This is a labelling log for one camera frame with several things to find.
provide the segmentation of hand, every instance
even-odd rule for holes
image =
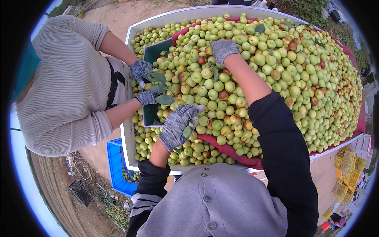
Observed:
[[[144,91],[135,96],[135,98],[141,103],[142,107],[145,105],[156,104],[155,98],[159,95],[157,91]]]
[[[215,61],[224,67],[224,59],[226,56],[232,53],[240,53],[238,51],[236,42],[231,40],[219,39],[217,41],[212,41],[211,47],[213,49],[213,56],[215,57]]]
[[[175,147],[183,145],[188,138],[183,136],[183,130],[188,125],[191,128],[191,133],[195,130],[196,125],[189,123],[193,119],[196,123],[199,117],[195,116],[203,112],[203,105],[185,104],[177,107],[169,116],[163,125],[163,131],[158,135],[159,140],[169,153],[172,153]]]
[[[133,64],[129,65],[130,72],[134,79],[138,82],[138,84],[144,88],[145,83],[142,81],[142,78],[145,78],[149,80],[149,74],[146,72],[146,70],[153,70],[153,66],[146,61],[141,61],[137,58],[137,61],[135,61]]]

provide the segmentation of soil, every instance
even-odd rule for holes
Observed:
[[[103,195],[103,191],[97,188],[96,183],[100,184],[105,190],[111,193],[110,183],[107,179],[97,174],[84,159],[75,166],[85,178],[88,172],[83,170],[83,166],[89,171],[92,178],[84,181],[76,171],[75,176],[69,176],[69,167],[66,157],[44,157],[31,152],[30,163],[34,169],[34,175],[39,183],[40,191],[45,197],[52,213],[56,216],[66,232],[73,237],[118,237],[125,233],[120,230],[105,214],[106,206],[97,199]],[[81,179],[87,190],[92,196],[92,201],[88,207],[81,205],[72,195],[68,187],[76,179]],[[119,195],[117,204],[125,201],[130,202],[126,196]]]

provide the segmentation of white knit sweater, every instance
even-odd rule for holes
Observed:
[[[25,143],[44,156],[62,156],[112,134],[104,110],[110,66],[99,52],[109,28],[73,16],[47,20],[33,40],[38,64],[32,87],[16,104]],[[124,74],[120,60],[110,60]],[[113,103],[125,101],[120,82]]]

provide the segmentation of blue plastic crate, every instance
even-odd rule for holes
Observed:
[[[133,196],[133,191],[137,190],[137,184],[129,183],[122,176],[122,165],[125,169],[124,152],[122,151],[121,138],[108,141],[106,143],[106,152],[108,155],[109,174],[114,190],[129,197]]]

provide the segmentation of black plastic crate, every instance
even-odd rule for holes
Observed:
[[[75,180],[69,187],[72,195],[83,205],[88,206],[91,202],[91,195],[87,191],[86,187],[81,183],[81,180]]]

